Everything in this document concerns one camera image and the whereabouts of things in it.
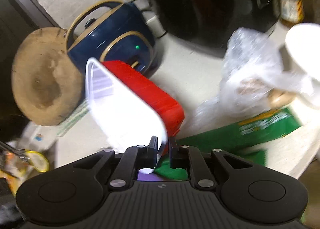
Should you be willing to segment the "white red plastic box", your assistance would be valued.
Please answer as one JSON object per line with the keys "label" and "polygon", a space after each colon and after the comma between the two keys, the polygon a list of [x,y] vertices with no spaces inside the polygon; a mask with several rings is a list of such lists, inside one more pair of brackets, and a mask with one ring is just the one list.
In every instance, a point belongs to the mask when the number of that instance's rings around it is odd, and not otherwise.
{"label": "white red plastic box", "polygon": [[184,120],[182,106],[167,92],[122,61],[86,63],[89,111],[116,153],[147,146],[157,137],[157,159]]}

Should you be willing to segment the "clear plastic bag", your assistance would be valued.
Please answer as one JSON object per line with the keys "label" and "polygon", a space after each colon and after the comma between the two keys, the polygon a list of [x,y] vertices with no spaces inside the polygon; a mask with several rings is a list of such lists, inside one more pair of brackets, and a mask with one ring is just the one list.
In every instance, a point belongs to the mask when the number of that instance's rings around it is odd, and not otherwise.
{"label": "clear plastic bag", "polygon": [[241,27],[228,41],[218,95],[202,103],[193,120],[203,125],[258,115],[272,108],[271,91],[299,92],[300,82],[284,71],[279,50],[268,35]]}

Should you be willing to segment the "white paper bowl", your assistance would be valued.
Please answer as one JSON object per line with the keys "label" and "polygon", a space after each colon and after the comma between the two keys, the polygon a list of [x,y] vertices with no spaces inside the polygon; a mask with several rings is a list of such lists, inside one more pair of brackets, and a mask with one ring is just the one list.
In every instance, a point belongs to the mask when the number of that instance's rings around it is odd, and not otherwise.
{"label": "white paper bowl", "polygon": [[300,23],[287,32],[285,48],[300,72],[306,74],[312,88],[302,96],[319,109],[319,24]]}

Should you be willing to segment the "white soap box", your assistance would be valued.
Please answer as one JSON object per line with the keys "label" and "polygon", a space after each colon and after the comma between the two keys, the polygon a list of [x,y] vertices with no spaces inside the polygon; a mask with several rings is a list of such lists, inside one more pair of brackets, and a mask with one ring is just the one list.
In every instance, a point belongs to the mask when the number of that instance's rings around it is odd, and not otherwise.
{"label": "white soap box", "polygon": [[44,152],[56,142],[58,131],[56,126],[40,126],[29,122],[17,145],[22,149]]}

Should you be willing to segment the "yellow rim sink strainer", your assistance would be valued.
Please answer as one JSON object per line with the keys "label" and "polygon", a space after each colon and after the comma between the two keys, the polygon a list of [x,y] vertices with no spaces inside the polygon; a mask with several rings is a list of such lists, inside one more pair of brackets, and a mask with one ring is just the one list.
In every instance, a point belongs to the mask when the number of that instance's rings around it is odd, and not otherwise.
{"label": "yellow rim sink strainer", "polygon": [[49,170],[49,161],[41,153],[26,150],[25,157],[29,164],[33,166],[38,172],[44,173]]}

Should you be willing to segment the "round wooden cutting board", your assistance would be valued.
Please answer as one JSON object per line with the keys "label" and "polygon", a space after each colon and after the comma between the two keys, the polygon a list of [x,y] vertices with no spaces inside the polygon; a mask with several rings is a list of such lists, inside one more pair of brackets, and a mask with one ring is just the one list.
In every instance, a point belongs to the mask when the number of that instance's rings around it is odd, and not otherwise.
{"label": "round wooden cutting board", "polygon": [[41,126],[64,121],[82,98],[84,77],[66,53],[67,31],[44,27],[20,44],[11,69],[11,87],[21,112]]}

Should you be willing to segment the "steel faucet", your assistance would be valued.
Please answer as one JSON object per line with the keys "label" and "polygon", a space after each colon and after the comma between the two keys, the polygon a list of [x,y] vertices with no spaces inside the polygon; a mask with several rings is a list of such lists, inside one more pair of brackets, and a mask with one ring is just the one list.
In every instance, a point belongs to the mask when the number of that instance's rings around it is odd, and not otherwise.
{"label": "steel faucet", "polygon": [[12,154],[18,156],[20,159],[24,161],[29,161],[30,158],[27,156],[27,151],[25,149],[19,149],[19,148],[13,148],[10,145],[0,142],[0,147],[2,150],[6,150],[8,152],[11,152]]}

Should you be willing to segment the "blue rice cooker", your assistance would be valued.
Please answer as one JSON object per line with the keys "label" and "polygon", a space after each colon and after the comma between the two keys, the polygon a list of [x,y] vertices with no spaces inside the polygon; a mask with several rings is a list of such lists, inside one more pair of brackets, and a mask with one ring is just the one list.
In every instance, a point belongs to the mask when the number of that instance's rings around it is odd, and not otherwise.
{"label": "blue rice cooker", "polygon": [[[108,10],[99,18],[89,19],[84,31],[74,37],[77,26],[101,7]],[[65,44],[68,57],[81,73],[85,73],[89,58],[100,62],[122,61],[142,74],[158,64],[156,39],[133,2],[97,2],[71,24]]]}

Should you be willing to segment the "black rice cooker open lid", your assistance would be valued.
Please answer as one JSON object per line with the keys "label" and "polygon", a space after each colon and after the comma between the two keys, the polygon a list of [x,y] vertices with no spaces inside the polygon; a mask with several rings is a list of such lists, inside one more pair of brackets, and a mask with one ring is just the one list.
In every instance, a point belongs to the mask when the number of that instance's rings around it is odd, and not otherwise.
{"label": "black rice cooker open lid", "polygon": [[165,31],[189,43],[225,48],[244,27],[266,33],[277,22],[272,0],[150,0]]}

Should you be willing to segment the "orange lid pickle jar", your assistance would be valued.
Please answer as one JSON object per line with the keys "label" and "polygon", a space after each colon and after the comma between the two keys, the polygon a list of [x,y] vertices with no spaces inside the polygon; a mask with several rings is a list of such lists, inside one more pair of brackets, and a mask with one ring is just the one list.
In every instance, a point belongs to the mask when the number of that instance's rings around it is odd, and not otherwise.
{"label": "orange lid pickle jar", "polygon": [[304,20],[303,0],[279,0],[280,21],[287,27],[293,27]]}

